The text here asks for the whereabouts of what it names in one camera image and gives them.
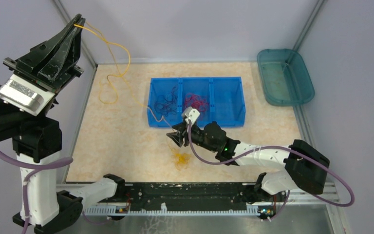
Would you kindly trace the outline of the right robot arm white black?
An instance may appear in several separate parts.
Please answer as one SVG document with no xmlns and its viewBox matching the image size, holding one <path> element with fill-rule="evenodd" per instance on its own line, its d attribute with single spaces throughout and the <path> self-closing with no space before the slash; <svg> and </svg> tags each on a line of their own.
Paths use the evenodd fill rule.
<svg viewBox="0 0 374 234">
<path fill-rule="evenodd" d="M 216 122 L 200 129 L 182 122 L 167 133 L 178 147 L 199 146 L 215 153 L 214 165 L 262 166 L 277 169 L 259 175 L 255 196 L 267 201 L 272 195 L 301 189 L 313 195 L 323 193 L 330 161 L 307 142 L 295 139 L 289 146 L 256 146 L 231 139 Z"/>
</svg>

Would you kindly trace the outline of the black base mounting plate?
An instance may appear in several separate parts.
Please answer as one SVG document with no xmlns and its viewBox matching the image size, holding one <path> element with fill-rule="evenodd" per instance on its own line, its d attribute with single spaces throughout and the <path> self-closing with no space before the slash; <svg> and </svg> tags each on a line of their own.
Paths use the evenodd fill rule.
<svg viewBox="0 0 374 234">
<path fill-rule="evenodd" d="M 254 183 L 198 182 L 165 183 L 134 182 L 118 188 L 119 192 L 107 202 L 123 202 L 130 211 L 158 211 L 164 203 L 168 211 L 244 211 L 247 205 L 273 201 L 282 202 L 285 195 L 262 194 Z"/>
</svg>

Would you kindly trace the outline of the blue three-compartment plastic bin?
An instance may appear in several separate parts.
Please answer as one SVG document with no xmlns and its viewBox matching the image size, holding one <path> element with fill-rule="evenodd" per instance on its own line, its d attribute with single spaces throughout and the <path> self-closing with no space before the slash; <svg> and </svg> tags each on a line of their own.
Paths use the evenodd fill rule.
<svg viewBox="0 0 374 234">
<path fill-rule="evenodd" d="M 200 112 L 197 125 L 217 122 L 242 127 L 246 106 L 241 77 L 152 78 L 147 118 L 149 127 L 167 128 L 182 121 L 187 107 Z"/>
</svg>

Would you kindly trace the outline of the teal translucent plastic tub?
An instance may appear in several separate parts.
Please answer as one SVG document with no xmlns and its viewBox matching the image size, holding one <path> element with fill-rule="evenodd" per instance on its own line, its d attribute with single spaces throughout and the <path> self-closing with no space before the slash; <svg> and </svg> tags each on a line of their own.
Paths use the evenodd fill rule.
<svg viewBox="0 0 374 234">
<path fill-rule="evenodd" d="M 264 49 L 257 54 L 266 101 L 273 106 L 310 102 L 315 90 L 302 56 L 291 49 Z"/>
</svg>

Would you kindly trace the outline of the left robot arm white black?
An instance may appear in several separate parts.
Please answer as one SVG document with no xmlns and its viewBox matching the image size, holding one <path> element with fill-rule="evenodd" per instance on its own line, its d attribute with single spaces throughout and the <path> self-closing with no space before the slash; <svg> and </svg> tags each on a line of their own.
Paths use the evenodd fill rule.
<svg viewBox="0 0 374 234">
<path fill-rule="evenodd" d="M 13 222 L 24 231 L 33 226 L 37 234 L 55 234 L 102 200 L 128 198 L 124 179 L 112 174 L 82 188 L 56 190 L 57 170 L 73 159 L 60 155 L 60 124 L 47 114 L 60 91 L 83 74 L 77 62 L 84 24 L 77 14 L 27 54 L 3 61 L 13 73 L 0 85 L 0 159 L 20 169 L 22 209 Z"/>
</svg>

